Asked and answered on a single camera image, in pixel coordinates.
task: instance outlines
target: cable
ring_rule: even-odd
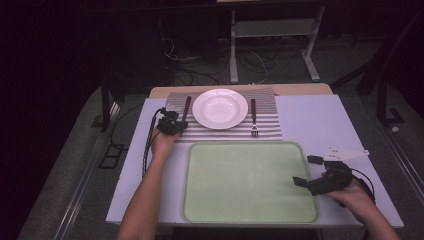
[[[353,169],[353,168],[351,168],[351,170],[360,173],[362,176],[364,176],[368,180],[368,182],[371,185],[372,195],[375,197],[374,185],[372,184],[371,179],[369,179],[369,177],[367,175],[365,175],[363,172],[361,172],[359,170],[356,170],[356,169]]]
[[[130,110],[128,110],[127,112],[125,112],[124,114],[122,114],[122,116],[121,117],[119,117],[118,118],[118,120],[116,121],[116,123],[115,123],[115,125],[113,125],[113,128],[112,128],[112,131],[111,131],[111,134],[110,134],[110,144],[114,147],[114,148],[116,148],[116,149],[118,149],[118,150],[122,150],[122,151],[128,151],[128,148],[122,148],[122,149],[120,149],[120,148],[117,148],[116,146],[115,146],[115,143],[113,142],[113,134],[114,134],[114,132],[115,132],[115,129],[116,129],[116,126],[118,126],[118,123],[125,117],[125,116],[127,116],[130,112],[132,112],[132,111],[134,111],[135,109],[137,109],[138,107],[140,107],[140,106],[143,106],[143,103],[141,103],[141,104],[138,104],[137,106],[135,106],[135,107],[133,107],[133,108],[131,108]]]
[[[226,52],[228,49],[229,49],[229,48],[227,48],[227,49],[222,49],[222,50],[218,50],[219,52],[223,52],[223,53],[218,54],[218,55],[217,55],[217,59],[216,59],[216,60],[207,59],[207,61],[204,61],[204,59],[202,59],[202,57],[201,57],[201,56],[196,56],[196,57],[192,57],[192,58],[186,58],[186,59],[187,59],[187,61],[190,61],[190,62],[183,62],[183,61],[180,61],[180,62],[179,62],[179,64],[180,64],[180,66],[184,66],[184,67],[191,67],[191,68],[207,66],[207,65],[210,65],[210,64],[213,64],[213,63],[217,62],[217,60],[218,60],[218,59],[220,59],[220,58],[226,57],[226,56],[227,56],[227,54],[226,54],[225,52]]]
[[[251,51],[251,50],[249,50],[249,49],[243,49],[243,50],[249,51],[250,53],[252,53],[253,55],[255,55],[255,56],[259,59],[260,63],[262,64],[262,67],[263,67],[263,69],[264,69],[264,71],[265,71],[265,78],[264,78],[264,79],[262,79],[262,81],[260,81],[259,83],[257,83],[257,85],[262,84],[262,83],[263,83],[263,82],[265,82],[265,81],[268,79],[268,77],[269,77],[268,68],[265,66],[265,63],[262,61],[262,58],[261,58],[261,57],[259,57],[259,55],[258,55],[258,54],[256,54],[255,52],[253,52],[253,51]]]
[[[141,176],[142,177],[144,177],[144,174],[146,174],[146,170],[147,170],[147,156],[149,155],[149,149],[150,149],[150,143],[151,143],[152,133],[153,133],[153,129],[154,129],[155,123],[156,123],[156,116],[162,110],[163,110],[163,108],[156,110],[155,114],[153,115],[152,122],[150,123],[149,134],[147,135],[146,146],[144,148],[143,164],[142,164],[142,171],[141,171]]]
[[[275,60],[275,59],[289,59],[289,58],[293,58],[293,57],[295,57],[295,56],[297,56],[297,54],[298,54],[298,52],[301,52],[302,51],[302,49],[304,49],[305,48],[305,44],[306,43],[304,43],[304,42],[301,42],[301,44],[300,44],[300,46],[299,46],[299,50],[297,50],[296,51],[296,54],[295,55],[289,55],[289,56],[286,56],[286,57],[277,57],[279,54],[281,54],[281,53],[284,53],[285,52],[285,48],[286,48],[286,41],[287,41],[287,39],[289,39],[289,38],[291,38],[291,39],[293,39],[292,37],[284,37],[283,38],[283,44],[281,44],[281,45],[277,45],[277,46],[275,46],[275,45],[271,45],[271,47],[273,47],[273,48],[278,48],[279,49],[279,51],[277,51],[277,52],[275,52],[274,53],[274,55],[272,55],[271,57],[268,57],[268,56],[266,56],[266,55],[260,55],[260,54],[258,54],[258,55],[260,55],[260,56],[262,56],[263,58],[268,58],[268,59],[270,59],[270,60]]]
[[[227,56],[227,54],[225,54],[225,52],[228,49],[229,49],[229,47],[225,47],[223,49],[217,50],[217,52],[218,52],[217,58],[219,59],[219,58],[222,58],[222,57]],[[183,64],[183,65],[186,65],[186,67],[202,67],[202,66],[206,66],[208,64],[213,63],[213,61],[210,61],[209,59],[205,63],[203,63],[202,60],[204,60],[202,58],[202,56],[194,56],[194,57],[186,57],[186,58],[179,58],[178,59],[179,63],[180,64]],[[194,63],[197,63],[197,62],[199,62],[201,64],[198,64],[198,65],[189,65],[189,64],[194,64]]]
[[[159,135],[159,133],[161,133],[161,131],[159,130],[158,133],[156,133],[156,135],[152,138],[152,140],[150,140],[149,145],[152,145],[153,141],[155,141],[156,137]]]
[[[178,56],[174,54],[174,56],[171,56],[172,52],[174,51],[175,48],[175,44],[174,41],[172,41],[169,38],[162,38],[162,40],[168,41],[171,43],[171,50],[169,50],[169,53],[164,52],[163,54],[165,54],[165,56],[167,56],[169,59],[174,60],[174,61],[178,61]]]
[[[295,60],[295,57],[297,57],[298,55],[301,55],[303,51],[304,50],[300,50],[299,52],[291,55],[290,57],[281,58],[281,59],[287,59],[288,61],[285,64],[283,64],[281,67],[279,67],[281,69],[281,71],[279,71],[280,72],[279,74],[271,74],[269,76],[269,78],[270,79],[276,79],[276,78],[280,78],[280,77],[285,77],[285,78],[288,78],[288,79],[297,80],[297,79],[300,79],[304,76],[307,76],[308,75],[307,71],[302,71],[301,74],[297,74],[296,76],[281,74],[281,72],[283,72],[285,69],[288,68],[289,65],[291,65],[293,63],[293,60]]]
[[[249,50],[247,48],[237,48],[237,49],[240,49],[240,50],[244,50],[244,51],[253,53],[256,58],[260,58],[261,60],[258,63],[256,61],[253,61],[253,60],[249,59],[244,54],[241,54],[241,56],[244,57],[244,61],[246,61],[247,63],[249,63],[249,64],[251,64],[251,65],[253,65],[255,67],[258,67],[258,65],[260,66],[260,65],[263,65],[263,64],[269,63],[269,62],[271,63],[270,66],[268,66],[268,65],[265,64],[268,69],[273,69],[276,66],[275,61],[274,61],[274,59],[272,57],[269,57],[269,56],[267,56],[265,54],[260,54],[260,53],[254,52],[254,51]]]
[[[205,77],[212,79],[217,85],[221,85],[221,84],[225,85],[226,83],[219,81],[218,79],[212,77],[211,75],[216,75],[216,74],[223,72],[225,70],[227,64],[228,64],[228,61],[225,62],[224,68],[222,68],[219,72],[210,73],[210,74],[197,72],[197,71],[194,71],[194,70],[187,69],[185,67],[177,67],[176,70],[183,71],[183,72],[186,72],[186,73],[198,74],[198,75],[201,75],[201,76],[205,76]]]
[[[177,80],[180,80],[180,82],[184,85],[184,86],[193,86],[193,82],[194,81],[196,81],[197,83],[199,83],[198,82],[198,77],[197,76],[195,76],[195,75],[193,75],[192,73],[188,73],[189,74],[189,76],[191,77],[191,81],[189,82],[189,83],[185,83],[184,81],[183,81],[183,79],[181,79],[181,77],[185,77],[185,76],[175,76],[175,78],[177,79]]]

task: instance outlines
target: wire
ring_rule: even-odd
[[[375,197],[374,185],[372,184],[371,179],[369,179],[369,177],[367,175],[365,175],[363,172],[361,172],[359,170],[356,170],[356,169],[353,169],[353,168],[351,168],[351,170],[360,173],[362,176],[364,176],[368,180],[368,182],[371,185],[372,195]]]
[[[155,114],[153,114],[152,122],[150,123],[149,133],[147,135],[147,140],[146,140],[146,146],[144,147],[143,163],[142,163],[142,169],[141,169],[141,176],[142,177],[144,177],[144,174],[146,174],[146,171],[147,171],[147,156],[149,155],[149,149],[150,149],[150,142],[151,142],[151,138],[152,138],[152,133],[153,133],[153,129],[154,129],[155,124],[156,124],[156,116],[163,109],[164,108],[160,108],[160,109],[156,110]]]
[[[249,49],[243,49],[243,50],[248,51],[248,52],[252,53],[253,55],[255,55],[255,56],[259,59],[260,63],[262,64],[262,67],[263,67],[263,69],[264,69],[264,71],[265,71],[265,78],[264,78],[264,79],[262,79],[262,81],[260,81],[259,83],[257,83],[257,85],[262,84],[262,83],[263,83],[263,82],[265,82],[265,81],[268,79],[268,77],[269,77],[268,68],[265,66],[265,63],[262,61],[262,58],[261,58],[261,57],[259,57],[259,55],[258,55],[258,54],[256,54],[255,52],[253,52],[253,51],[251,51],[251,50],[249,50]]]
[[[257,53],[257,52],[253,52],[252,50],[249,50],[249,49],[247,49],[247,48],[238,48],[238,47],[237,47],[237,49],[240,49],[240,50],[244,50],[244,51],[247,51],[247,52],[253,53],[253,54],[255,55],[255,57],[256,57],[256,58],[258,58],[258,56],[259,56],[259,57],[261,58],[261,61],[258,63],[258,62],[254,61],[254,60],[249,59],[249,58],[248,58],[248,57],[246,57],[244,54],[241,54],[241,56],[244,58],[244,59],[243,59],[244,61],[246,61],[247,63],[249,63],[249,64],[251,64],[251,65],[253,65],[253,66],[255,66],[255,67],[261,66],[261,65],[262,65],[262,63],[263,63],[263,64],[265,64],[265,63],[271,63],[271,65],[270,65],[270,66],[266,66],[268,69],[272,69],[272,68],[274,68],[274,67],[276,66],[275,61],[274,61],[274,59],[273,59],[272,57],[269,57],[269,56],[267,56],[267,55],[265,55],[265,54],[259,54],[259,53]]]
[[[246,69],[249,72],[253,72],[253,73],[264,73],[265,72],[265,71],[263,71],[263,67],[260,67],[260,71],[249,68],[246,64],[250,64],[250,65],[252,65],[253,67],[256,67],[256,68],[258,66],[257,66],[256,63],[251,64],[251,63],[246,62],[245,59],[243,59],[243,58],[237,57],[237,63],[240,64],[242,67],[244,67],[244,69]]]
[[[218,79],[212,77],[212,75],[217,75],[224,72],[225,69],[227,68],[227,65],[228,65],[228,60],[225,61],[225,64],[221,69],[219,69],[217,72],[212,72],[212,73],[201,73],[201,72],[194,71],[194,70],[188,69],[186,67],[181,67],[181,66],[177,67],[176,70],[183,71],[189,74],[197,74],[197,75],[205,76],[212,79],[217,85],[221,85],[221,84],[225,85],[226,83],[219,81]]]
[[[202,56],[194,56],[194,57],[187,57],[187,58],[179,58],[178,61],[191,61],[191,60],[198,60],[201,59]]]
[[[156,135],[152,138],[152,140],[150,140],[149,145],[152,145],[153,141],[155,141],[156,137],[159,135],[159,133],[161,133],[161,131],[159,130],[158,133],[156,133]]]
[[[195,56],[195,57],[189,57],[189,58],[185,58],[184,60],[179,61],[180,66],[184,66],[184,67],[203,67],[203,66],[207,66],[213,63],[216,63],[216,61],[218,61],[220,58],[226,57],[227,56],[227,49],[222,49],[222,50],[218,50],[218,52],[222,52],[222,53],[218,53],[218,55],[216,56],[216,58],[202,58],[202,56]]]
[[[191,78],[190,79],[190,82],[189,83],[186,83],[186,82],[184,82],[184,80],[183,79],[181,79],[181,77],[186,77],[186,76],[177,76],[177,75],[175,75],[175,78],[177,79],[177,80],[180,80],[180,82],[184,85],[184,86],[193,86],[193,82],[194,81],[196,81],[197,83],[199,83],[198,82],[198,77],[197,76],[195,76],[195,75],[193,75],[193,73],[188,73],[188,75],[189,75],[189,77]]]
[[[177,55],[174,54],[174,56],[171,56],[171,54],[172,54],[172,52],[174,51],[174,48],[175,48],[174,41],[172,41],[169,38],[162,38],[162,40],[165,40],[165,41],[168,41],[168,42],[171,43],[171,50],[169,50],[168,53],[164,52],[163,54],[165,54],[165,56],[167,56],[171,60],[178,61],[178,56]]]
[[[143,103],[141,103],[141,104],[138,104],[137,106],[135,106],[135,107],[133,107],[133,108],[131,108],[130,110],[128,110],[127,112],[125,112],[124,114],[122,114],[122,116],[121,117],[119,117],[118,118],[118,120],[116,121],[116,123],[113,125],[113,128],[112,128],[112,131],[111,131],[111,134],[110,134],[110,144],[114,147],[114,148],[116,148],[116,149],[118,149],[118,150],[122,150],[122,151],[128,151],[128,148],[118,148],[118,147],[116,147],[115,146],[115,143],[113,142],[113,134],[115,133],[115,129],[116,129],[116,126],[118,126],[118,123],[125,117],[125,116],[127,116],[130,112],[132,112],[132,111],[134,111],[135,109],[137,109],[137,108],[139,108],[139,107],[141,107],[141,106],[143,106]]]

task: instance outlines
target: striped placemat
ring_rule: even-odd
[[[274,92],[272,88],[259,90],[240,90],[240,93],[247,101],[249,110],[246,118],[237,126],[224,130],[206,128],[196,121],[193,116],[192,106],[196,98],[202,94],[198,93],[170,93],[166,101],[166,108],[180,114],[181,120],[187,96],[191,96],[190,108],[187,114],[188,128],[184,130],[182,137],[177,142],[195,143],[211,141],[271,141],[282,140],[280,122],[278,121],[277,106],[275,104]],[[252,137],[252,112],[250,106],[251,99],[256,100],[256,125],[259,129],[259,136]]]

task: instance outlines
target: green tray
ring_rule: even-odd
[[[313,223],[319,215],[316,198],[295,186],[293,176],[310,179],[294,142],[194,144],[183,217],[192,223]]]

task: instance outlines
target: table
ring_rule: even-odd
[[[274,93],[285,94],[275,96],[280,125],[284,140],[299,143],[307,155],[323,156],[329,147],[364,150],[358,135],[337,95],[333,95],[326,84],[288,84],[264,86],[225,86],[237,90],[272,87]],[[157,88],[146,99],[133,140],[122,169],[115,194],[106,221],[119,224],[125,209],[135,189],[141,180],[141,165],[146,143],[148,126],[153,113],[164,106],[166,95],[171,91],[198,91],[217,88],[212,87],[175,87]],[[181,215],[183,201],[185,171],[190,144],[175,145],[165,168],[162,205],[159,222],[165,226],[198,226],[186,222]],[[380,178],[375,172],[367,156],[359,157],[348,162],[349,167],[364,172],[373,182],[376,190],[377,205],[393,227],[403,227],[390,197]],[[308,165],[313,179],[320,177],[324,171],[322,166]],[[320,217],[313,224],[296,225],[238,225],[238,227],[360,227],[352,214],[345,208],[340,208],[333,200],[317,197]],[[223,226],[219,224],[202,224],[202,226]]]

